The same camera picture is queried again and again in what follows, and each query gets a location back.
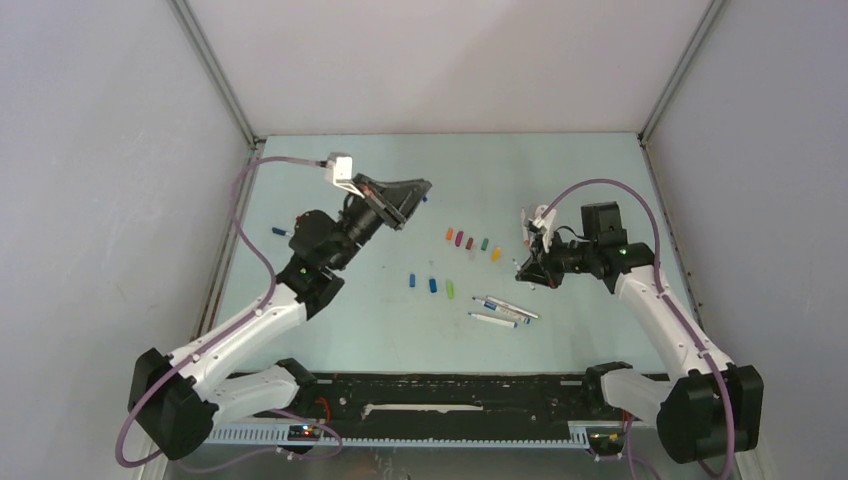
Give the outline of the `orange cap marker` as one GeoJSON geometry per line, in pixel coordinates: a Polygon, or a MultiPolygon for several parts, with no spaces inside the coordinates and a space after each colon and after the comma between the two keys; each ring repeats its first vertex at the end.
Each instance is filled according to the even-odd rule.
{"type": "Polygon", "coordinates": [[[521,227],[522,242],[525,246],[529,247],[530,239],[529,239],[529,232],[528,232],[528,228],[527,228],[526,208],[521,208],[521,210],[520,210],[520,227],[521,227]]]}

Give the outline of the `light green cap marker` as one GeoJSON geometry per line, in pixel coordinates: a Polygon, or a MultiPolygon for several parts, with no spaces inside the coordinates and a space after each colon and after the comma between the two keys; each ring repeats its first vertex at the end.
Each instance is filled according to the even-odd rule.
{"type": "Polygon", "coordinates": [[[496,298],[496,297],[490,296],[490,295],[487,295],[485,298],[488,301],[490,301],[491,303],[497,304],[497,305],[499,305],[499,306],[501,306],[505,309],[509,309],[511,311],[520,313],[520,314],[522,314],[526,317],[529,317],[529,318],[532,318],[532,319],[539,319],[540,318],[540,315],[538,315],[537,313],[532,312],[532,311],[525,309],[523,307],[514,305],[514,304],[507,302],[505,300],[502,300],[502,299],[499,299],[499,298],[496,298]]]}

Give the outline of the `blue cap thick marker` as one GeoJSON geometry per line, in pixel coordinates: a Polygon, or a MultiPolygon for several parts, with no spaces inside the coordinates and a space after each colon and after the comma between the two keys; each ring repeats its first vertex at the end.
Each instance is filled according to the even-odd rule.
{"type": "Polygon", "coordinates": [[[522,323],[528,324],[531,321],[531,318],[528,315],[523,314],[523,313],[519,313],[516,310],[512,310],[512,309],[509,309],[509,308],[504,307],[502,305],[499,305],[499,304],[497,304],[497,303],[495,303],[491,300],[483,299],[483,298],[479,298],[479,297],[473,297],[472,300],[481,304],[482,306],[484,306],[485,308],[487,308],[489,310],[495,311],[495,312],[502,314],[502,315],[505,315],[505,316],[512,317],[516,320],[519,320],[522,323]]]}

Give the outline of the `blue cap thin marker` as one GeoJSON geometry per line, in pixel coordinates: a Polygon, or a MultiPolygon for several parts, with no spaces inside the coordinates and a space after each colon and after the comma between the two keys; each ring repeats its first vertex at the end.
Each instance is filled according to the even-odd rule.
{"type": "Polygon", "coordinates": [[[506,320],[506,319],[498,318],[498,317],[491,316],[491,315],[469,312],[468,316],[475,319],[475,320],[478,320],[478,321],[490,323],[490,324],[493,324],[493,325],[502,326],[502,327],[505,327],[505,328],[514,329],[518,326],[518,324],[515,321],[506,320]]]}

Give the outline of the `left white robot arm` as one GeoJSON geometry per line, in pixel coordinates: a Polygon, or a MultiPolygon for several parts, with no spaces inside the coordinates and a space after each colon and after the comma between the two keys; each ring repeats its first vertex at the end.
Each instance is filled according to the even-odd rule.
{"type": "Polygon", "coordinates": [[[381,227],[403,229],[432,185],[357,174],[353,187],[336,217],[309,210],[296,219],[290,260],[241,312],[168,354],[151,348],[137,358],[128,412],[159,454],[180,460],[215,427],[256,413],[285,409],[299,417],[312,411],[311,375],[293,359],[233,373],[255,351],[323,310],[345,284],[339,271],[381,227]]]}

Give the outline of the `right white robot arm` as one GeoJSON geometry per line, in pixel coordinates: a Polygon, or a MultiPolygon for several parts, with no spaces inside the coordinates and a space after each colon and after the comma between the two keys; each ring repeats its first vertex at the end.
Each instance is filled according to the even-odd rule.
{"type": "Polygon", "coordinates": [[[581,234],[566,241],[553,206],[522,210],[529,256],[517,281],[554,289],[568,274],[592,275],[635,317],[668,377],[653,380],[625,362],[592,366],[581,392],[585,411],[606,418],[619,409],[648,423],[680,464],[756,449],[764,397],[758,370],[737,365],[685,312],[657,248],[630,241],[617,202],[585,204],[580,214],[581,234]]]}

